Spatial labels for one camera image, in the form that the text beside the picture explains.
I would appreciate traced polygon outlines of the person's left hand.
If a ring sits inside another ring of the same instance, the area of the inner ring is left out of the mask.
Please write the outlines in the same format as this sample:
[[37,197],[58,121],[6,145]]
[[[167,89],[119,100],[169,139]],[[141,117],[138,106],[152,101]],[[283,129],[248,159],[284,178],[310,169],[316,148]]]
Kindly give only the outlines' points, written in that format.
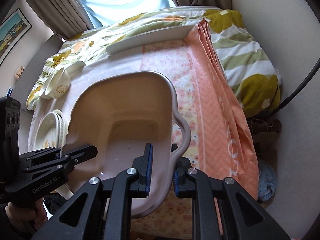
[[48,221],[43,198],[37,200],[31,209],[20,209],[9,202],[5,212],[10,222],[18,229],[38,230]]

